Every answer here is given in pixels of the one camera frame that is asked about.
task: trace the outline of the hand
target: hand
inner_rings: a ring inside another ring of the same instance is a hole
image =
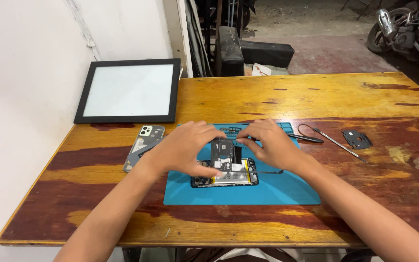
[[[275,168],[295,172],[308,158],[272,119],[255,120],[236,137],[256,158]]]
[[[147,161],[148,165],[157,168],[159,175],[175,170],[191,176],[218,176],[221,175],[219,170],[196,162],[200,150],[214,138],[226,138],[226,135],[205,121],[190,121],[174,129],[139,162]]]

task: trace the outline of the motorcycle exhaust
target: motorcycle exhaust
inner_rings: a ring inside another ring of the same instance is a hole
[[[392,24],[389,12],[385,8],[379,9],[376,12],[376,16],[378,18],[378,24],[381,28],[381,31],[383,32],[384,37],[392,39],[397,31]]]

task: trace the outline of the wooden table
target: wooden table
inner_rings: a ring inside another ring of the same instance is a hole
[[[343,145],[342,130],[367,134],[374,146],[357,152],[368,164],[328,140],[300,146],[419,232],[419,87],[404,74],[181,79],[176,123],[163,125],[168,134],[190,120],[233,123],[268,117],[294,128],[308,123]],[[141,126],[75,125],[4,227],[0,244],[63,244],[125,176],[122,165]],[[324,202],[163,205],[166,179],[149,191],[119,246],[364,246]]]

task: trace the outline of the black picture frame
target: black picture frame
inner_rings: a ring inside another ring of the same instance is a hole
[[[129,122],[175,122],[176,120],[176,104],[177,104],[177,87],[179,85],[180,75],[180,58],[169,59],[147,59],[147,60],[124,60],[124,61],[102,61],[91,62],[90,69],[83,86],[82,95],[80,96],[79,106],[73,123],[129,123]],[[171,94],[169,98],[169,113],[163,116],[83,116],[87,99],[90,93],[90,87],[95,75],[97,67],[107,66],[134,66],[134,65],[163,65],[172,64],[172,81]]]

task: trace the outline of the metal spudger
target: metal spudger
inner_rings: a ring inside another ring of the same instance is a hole
[[[321,135],[323,135],[325,138],[331,140],[333,143],[335,143],[336,145],[342,147],[343,149],[345,149],[347,152],[351,153],[352,155],[356,156],[358,159],[360,159],[361,161],[368,163],[366,160],[364,160],[363,158],[361,158],[360,156],[358,156],[357,154],[355,154],[354,152],[348,150],[348,148],[346,148],[345,146],[341,145],[340,143],[338,143],[336,140],[333,140],[332,138],[330,138],[327,134],[324,134],[323,132],[321,132],[321,130],[317,127],[313,128],[316,132],[320,133]]]

